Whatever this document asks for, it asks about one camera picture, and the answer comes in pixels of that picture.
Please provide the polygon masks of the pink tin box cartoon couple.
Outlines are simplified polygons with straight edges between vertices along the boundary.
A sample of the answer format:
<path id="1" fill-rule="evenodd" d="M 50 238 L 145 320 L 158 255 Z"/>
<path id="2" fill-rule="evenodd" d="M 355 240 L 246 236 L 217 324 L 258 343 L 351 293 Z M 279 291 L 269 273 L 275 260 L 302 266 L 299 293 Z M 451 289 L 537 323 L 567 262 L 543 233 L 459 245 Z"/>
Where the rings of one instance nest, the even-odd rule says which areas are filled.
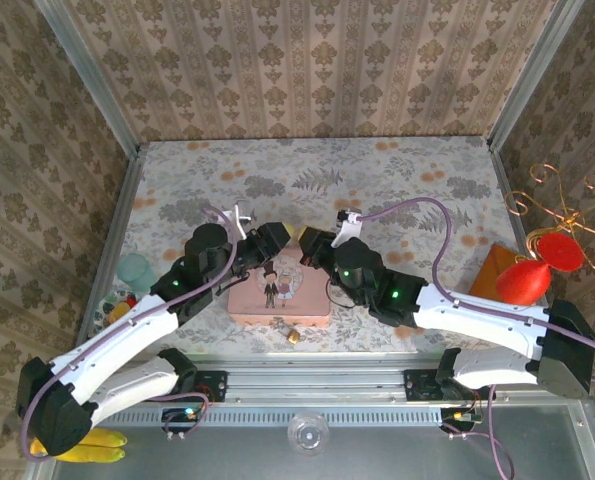
<path id="1" fill-rule="evenodd" d="M 227 312 L 243 325 L 269 326 L 280 321 L 295 326 L 325 328 L 331 302 L 328 276 L 300 263 L 296 248 L 283 249 L 265 266 L 229 290 Z"/>

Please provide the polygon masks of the small brass padlock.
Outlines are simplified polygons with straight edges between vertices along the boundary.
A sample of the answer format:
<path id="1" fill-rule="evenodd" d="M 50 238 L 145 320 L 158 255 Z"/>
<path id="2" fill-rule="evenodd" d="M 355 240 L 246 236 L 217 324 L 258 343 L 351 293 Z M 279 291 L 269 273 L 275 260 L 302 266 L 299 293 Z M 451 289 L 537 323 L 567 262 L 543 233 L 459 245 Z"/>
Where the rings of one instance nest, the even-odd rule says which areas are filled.
<path id="1" fill-rule="evenodd" d="M 279 322 L 274 326 L 274 329 L 290 344 L 297 344 L 301 339 L 301 334 L 292 325 Z"/>

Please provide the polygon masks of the black base plate right arm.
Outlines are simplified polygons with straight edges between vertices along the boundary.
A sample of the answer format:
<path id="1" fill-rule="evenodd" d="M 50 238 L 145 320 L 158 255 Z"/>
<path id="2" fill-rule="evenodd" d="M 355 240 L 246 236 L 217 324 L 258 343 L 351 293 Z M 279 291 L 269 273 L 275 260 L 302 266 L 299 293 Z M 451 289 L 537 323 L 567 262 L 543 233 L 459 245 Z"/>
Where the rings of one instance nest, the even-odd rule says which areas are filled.
<path id="1" fill-rule="evenodd" d="M 440 377 L 436 369 L 408 369 L 402 372 L 408 401 L 487 400 L 489 387 L 470 389 L 452 378 Z"/>

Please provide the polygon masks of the black base plate left arm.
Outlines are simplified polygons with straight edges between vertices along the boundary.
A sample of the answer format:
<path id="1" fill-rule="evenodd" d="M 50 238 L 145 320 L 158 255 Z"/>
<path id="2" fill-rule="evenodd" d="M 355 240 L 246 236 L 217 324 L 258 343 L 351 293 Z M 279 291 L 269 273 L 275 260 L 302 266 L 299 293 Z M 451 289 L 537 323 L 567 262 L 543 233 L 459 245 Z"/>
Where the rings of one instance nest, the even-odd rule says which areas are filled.
<path id="1" fill-rule="evenodd" d="M 203 394 L 209 402 L 224 402 L 228 374 L 223 370 L 187 370 L 150 372 L 138 377 L 142 401 L 169 402 L 188 400 L 192 394 Z"/>

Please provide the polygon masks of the teal translucent cup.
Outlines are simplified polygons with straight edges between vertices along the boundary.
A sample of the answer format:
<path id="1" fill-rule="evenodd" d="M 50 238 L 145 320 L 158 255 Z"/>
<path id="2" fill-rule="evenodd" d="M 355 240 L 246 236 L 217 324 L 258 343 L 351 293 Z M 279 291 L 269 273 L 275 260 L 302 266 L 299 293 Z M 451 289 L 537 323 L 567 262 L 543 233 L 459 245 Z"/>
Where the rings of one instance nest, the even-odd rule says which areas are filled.
<path id="1" fill-rule="evenodd" d="M 157 281 L 150 262 L 141 254 L 123 255 L 116 267 L 116 275 L 136 293 L 147 293 Z"/>

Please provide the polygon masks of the small red yellow toy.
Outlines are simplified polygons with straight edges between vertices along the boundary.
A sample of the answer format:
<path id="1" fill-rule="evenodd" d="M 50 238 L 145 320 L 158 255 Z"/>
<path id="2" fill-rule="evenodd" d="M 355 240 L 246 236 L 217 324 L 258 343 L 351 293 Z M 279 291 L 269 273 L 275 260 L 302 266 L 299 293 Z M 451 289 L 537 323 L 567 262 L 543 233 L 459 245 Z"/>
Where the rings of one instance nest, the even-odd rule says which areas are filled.
<path id="1" fill-rule="evenodd" d="M 135 305 L 137 301 L 134 296 L 128 296 L 125 300 L 120 301 L 108 314 L 108 322 L 115 323 L 117 320 L 126 315 Z"/>

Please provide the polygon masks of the orange box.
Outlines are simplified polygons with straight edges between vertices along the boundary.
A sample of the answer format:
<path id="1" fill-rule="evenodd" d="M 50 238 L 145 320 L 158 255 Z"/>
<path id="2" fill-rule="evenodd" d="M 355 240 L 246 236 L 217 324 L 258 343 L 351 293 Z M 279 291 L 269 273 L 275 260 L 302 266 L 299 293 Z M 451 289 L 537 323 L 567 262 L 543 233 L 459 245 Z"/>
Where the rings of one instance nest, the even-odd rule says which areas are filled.
<path id="1" fill-rule="evenodd" d="M 487 300 L 509 303 L 508 299 L 499 296 L 496 288 L 497 278 L 511 266 L 524 260 L 523 255 L 501 244 L 492 244 L 468 294 Z"/>

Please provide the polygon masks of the red cone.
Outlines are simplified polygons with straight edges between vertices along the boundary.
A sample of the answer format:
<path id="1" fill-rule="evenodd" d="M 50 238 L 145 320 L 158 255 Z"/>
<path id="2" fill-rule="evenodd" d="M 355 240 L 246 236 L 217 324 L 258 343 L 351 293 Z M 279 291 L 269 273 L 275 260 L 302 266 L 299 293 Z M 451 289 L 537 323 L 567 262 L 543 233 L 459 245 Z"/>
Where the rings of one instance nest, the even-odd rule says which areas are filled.
<path id="1" fill-rule="evenodd" d="M 507 268 L 496 280 L 496 290 L 503 302 L 532 305 L 548 290 L 550 267 L 543 261 L 524 260 Z"/>

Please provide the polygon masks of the clear plastic cup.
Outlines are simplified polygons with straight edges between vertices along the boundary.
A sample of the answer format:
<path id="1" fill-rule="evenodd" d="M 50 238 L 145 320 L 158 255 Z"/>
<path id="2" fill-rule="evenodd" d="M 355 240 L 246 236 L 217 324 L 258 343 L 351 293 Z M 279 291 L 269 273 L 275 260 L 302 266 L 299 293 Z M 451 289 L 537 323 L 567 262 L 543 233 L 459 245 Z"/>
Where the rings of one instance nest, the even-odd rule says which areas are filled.
<path id="1" fill-rule="evenodd" d="M 328 421 L 321 413 L 298 412 L 288 423 L 287 438 L 289 445 L 297 453 L 306 456 L 319 455 L 330 438 Z"/>

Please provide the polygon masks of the grey metal panel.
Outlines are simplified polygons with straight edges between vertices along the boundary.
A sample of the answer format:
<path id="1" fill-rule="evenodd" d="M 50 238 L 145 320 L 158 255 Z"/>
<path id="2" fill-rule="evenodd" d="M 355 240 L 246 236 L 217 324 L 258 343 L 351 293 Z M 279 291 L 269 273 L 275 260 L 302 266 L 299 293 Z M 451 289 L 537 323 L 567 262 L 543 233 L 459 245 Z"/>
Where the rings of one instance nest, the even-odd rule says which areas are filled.
<path id="1" fill-rule="evenodd" d="M 170 440 L 161 427 L 120 428 L 126 457 L 107 465 L 46 462 L 24 480 L 595 480 L 595 405 L 502 392 L 466 437 L 441 427 L 329 426 L 316 456 L 297 453 L 286 427 L 208 427 Z"/>

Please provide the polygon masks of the red disc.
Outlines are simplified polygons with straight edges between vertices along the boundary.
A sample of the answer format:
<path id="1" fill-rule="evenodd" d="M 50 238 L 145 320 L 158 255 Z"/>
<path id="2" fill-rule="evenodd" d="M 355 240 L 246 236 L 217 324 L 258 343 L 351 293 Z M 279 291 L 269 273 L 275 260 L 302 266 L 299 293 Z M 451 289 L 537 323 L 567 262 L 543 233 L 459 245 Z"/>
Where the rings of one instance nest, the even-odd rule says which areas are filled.
<path id="1" fill-rule="evenodd" d="M 537 243 L 537 250 L 545 263 L 562 272 L 578 270 L 585 260 L 580 245 L 559 232 L 544 235 Z"/>

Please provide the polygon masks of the yellow plush banana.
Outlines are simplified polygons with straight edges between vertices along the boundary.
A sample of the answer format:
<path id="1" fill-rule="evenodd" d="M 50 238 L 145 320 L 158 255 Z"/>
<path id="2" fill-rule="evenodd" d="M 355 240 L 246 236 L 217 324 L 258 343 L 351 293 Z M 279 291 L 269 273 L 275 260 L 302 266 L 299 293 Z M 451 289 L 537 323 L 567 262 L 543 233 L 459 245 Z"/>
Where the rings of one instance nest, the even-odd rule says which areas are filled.
<path id="1" fill-rule="evenodd" d="M 114 463 L 125 457 L 128 439 L 120 432 L 94 428 L 79 444 L 56 459 L 69 463 Z"/>

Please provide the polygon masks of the aluminium side rail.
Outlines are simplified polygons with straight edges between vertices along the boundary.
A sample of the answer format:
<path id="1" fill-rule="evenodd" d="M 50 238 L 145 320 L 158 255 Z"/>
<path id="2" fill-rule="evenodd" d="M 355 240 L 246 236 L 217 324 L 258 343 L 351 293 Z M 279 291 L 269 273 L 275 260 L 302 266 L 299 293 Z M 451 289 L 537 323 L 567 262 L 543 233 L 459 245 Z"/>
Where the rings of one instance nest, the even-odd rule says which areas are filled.
<path id="1" fill-rule="evenodd" d="M 544 236 L 548 234 L 558 233 L 558 230 L 556 227 L 545 227 L 538 228 L 530 232 L 526 231 L 523 224 L 523 217 L 529 208 L 527 206 L 520 205 L 515 198 L 515 195 L 521 195 L 522 191 L 514 191 L 511 188 L 510 180 L 506 174 L 499 152 L 492 147 L 489 148 L 489 152 L 492 165 L 497 176 L 499 189 L 504 200 L 505 209 L 508 213 L 518 247 L 518 254 L 515 257 L 515 262 L 543 262 L 544 259 L 539 251 L 539 242 Z"/>
<path id="2" fill-rule="evenodd" d="M 75 345 L 85 343 L 93 331 L 94 311 L 98 303 L 112 288 L 115 269 L 120 257 L 123 239 L 141 182 L 143 165 L 147 156 L 149 144 L 140 145 L 136 155 L 129 161 L 121 190 L 117 199 L 115 211 L 109 226 L 108 235 L 102 251 L 100 262 L 92 283 L 88 303 L 82 316 Z"/>

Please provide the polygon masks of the aluminium mounting rail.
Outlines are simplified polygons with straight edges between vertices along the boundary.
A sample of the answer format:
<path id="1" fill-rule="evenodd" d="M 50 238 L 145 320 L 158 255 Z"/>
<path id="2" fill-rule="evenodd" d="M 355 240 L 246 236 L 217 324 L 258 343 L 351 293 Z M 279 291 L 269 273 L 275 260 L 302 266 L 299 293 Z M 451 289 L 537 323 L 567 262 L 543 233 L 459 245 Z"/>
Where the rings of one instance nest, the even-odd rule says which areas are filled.
<path id="1" fill-rule="evenodd" d="M 88 356 L 75 363 L 72 356 L 62 355 L 49 364 L 50 373 L 77 403 L 103 403 L 115 397 L 123 408 L 143 402 L 138 392 L 138 377 L 157 371 L 178 374 L 187 370 L 226 371 L 226 398 L 233 400 L 236 389 L 293 389 L 299 395 L 308 389 L 405 389 L 402 372 L 408 369 L 436 369 L 440 377 L 452 378 L 470 389 L 531 385 L 570 399 L 587 397 L 592 377 L 590 364 L 567 364 L 549 356 L 535 360 L 506 348 L 472 351 L 453 348 L 437 360 L 404 354 L 377 359 L 270 357 L 229 362 L 191 359 L 170 348 L 148 361 L 123 360 L 113 354 L 106 359 Z"/>

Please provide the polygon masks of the aluminium frame post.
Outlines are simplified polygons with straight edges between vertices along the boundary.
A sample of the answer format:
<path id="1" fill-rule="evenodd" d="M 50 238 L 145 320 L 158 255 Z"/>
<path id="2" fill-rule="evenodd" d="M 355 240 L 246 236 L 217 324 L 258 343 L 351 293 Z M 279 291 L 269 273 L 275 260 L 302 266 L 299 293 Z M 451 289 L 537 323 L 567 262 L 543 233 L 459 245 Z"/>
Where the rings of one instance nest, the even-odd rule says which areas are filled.
<path id="1" fill-rule="evenodd" d="M 508 139 L 586 0 L 557 0 L 488 136 L 491 152 Z"/>
<path id="2" fill-rule="evenodd" d="M 94 58 L 93 51 L 82 36 L 82 30 L 68 11 L 66 0 L 35 0 L 35 2 L 102 113 L 116 141 L 128 159 L 134 160 L 138 155 L 140 141 L 129 125 L 117 96 L 111 91 L 111 86 L 102 72 L 101 62 Z"/>

